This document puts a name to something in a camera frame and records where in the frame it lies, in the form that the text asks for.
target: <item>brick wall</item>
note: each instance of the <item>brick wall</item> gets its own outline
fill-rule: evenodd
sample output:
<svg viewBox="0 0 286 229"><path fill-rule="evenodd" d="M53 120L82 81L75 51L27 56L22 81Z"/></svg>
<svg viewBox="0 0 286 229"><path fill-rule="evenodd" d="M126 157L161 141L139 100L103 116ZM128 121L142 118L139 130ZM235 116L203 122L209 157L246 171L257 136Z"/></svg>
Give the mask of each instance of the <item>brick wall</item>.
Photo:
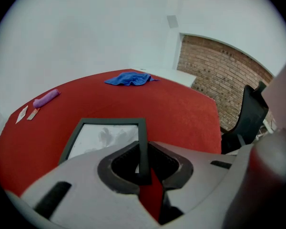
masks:
<svg viewBox="0 0 286 229"><path fill-rule="evenodd" d="M240 51L196 36L184 37L177 69L197 77L192 88L216 101L220 125L226 130L238 120L245 85L256 88L260 80L268 85L273 79ZM270 112L266 119L273 120Z"/></svg>

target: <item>purple cloth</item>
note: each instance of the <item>purple cloth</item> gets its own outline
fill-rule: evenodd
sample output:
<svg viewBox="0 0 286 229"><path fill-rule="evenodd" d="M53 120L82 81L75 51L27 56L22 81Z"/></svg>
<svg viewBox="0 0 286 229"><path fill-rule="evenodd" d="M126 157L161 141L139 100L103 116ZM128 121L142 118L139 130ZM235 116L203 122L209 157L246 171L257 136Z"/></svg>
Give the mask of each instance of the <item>purple cloth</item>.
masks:
<svg viewBox="0 0 286 229"><path fill-rule="evenodd" d="M49 93L45 94L41 99L35 99L33 102L33 106L35 109L40 108L41 106L44 106L49 101L51 101L54 97L61 94L57 89L54 89L53 91L50 91Z"/></svg>

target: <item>black chair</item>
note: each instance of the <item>black chair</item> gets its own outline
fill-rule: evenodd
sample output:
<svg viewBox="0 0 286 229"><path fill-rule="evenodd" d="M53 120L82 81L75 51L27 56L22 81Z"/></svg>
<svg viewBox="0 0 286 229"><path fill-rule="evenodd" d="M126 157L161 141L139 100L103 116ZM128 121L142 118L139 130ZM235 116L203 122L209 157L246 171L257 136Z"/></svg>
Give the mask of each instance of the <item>black chair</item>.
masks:
<svg viewBox="0 0 286 229"><path fill-rule="evenodd" d="M254 141L268 113L268 106L261 93L266 85L260 81L256 89L246 85L242 109L236 126L222 135L221 153L227 154Z"/></svg>

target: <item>white wall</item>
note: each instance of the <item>white wall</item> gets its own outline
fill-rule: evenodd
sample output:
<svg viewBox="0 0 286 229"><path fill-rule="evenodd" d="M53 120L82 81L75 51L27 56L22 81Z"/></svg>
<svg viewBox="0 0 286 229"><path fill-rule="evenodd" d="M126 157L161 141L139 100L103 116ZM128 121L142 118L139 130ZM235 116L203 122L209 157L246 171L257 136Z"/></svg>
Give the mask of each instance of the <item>white wall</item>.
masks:
<svg viewBox="0 0 286 229"><path fill-rule="evenodd" d="M0 112L83 76L161 67L167 0L17 0L0 24Z"/></svg>
<svg viewBox="0 0 286 229"><path fill-rule="evenodd" d="M179 32L243 51L277 75L286 63L286 25L268 0L181 0Z"/></svg>

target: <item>chair backrest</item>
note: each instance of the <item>chair backrest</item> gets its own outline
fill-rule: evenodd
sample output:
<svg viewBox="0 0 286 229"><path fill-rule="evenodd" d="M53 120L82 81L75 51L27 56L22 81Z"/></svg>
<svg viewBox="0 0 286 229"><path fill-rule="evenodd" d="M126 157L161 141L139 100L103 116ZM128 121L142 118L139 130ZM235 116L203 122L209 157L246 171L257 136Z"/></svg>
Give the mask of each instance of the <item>chair backrest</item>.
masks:
<svg viewBox="0 0 286 229"><path fill-rule="evenodd" d="M235 127L223 135L223 139L229 136L241 135L246 144L254 141L259 128L263 124L268 113L268 106L261 96L266 85L260 81L259 86L253 89L246 85L244 89L242 109Z"/></svg>

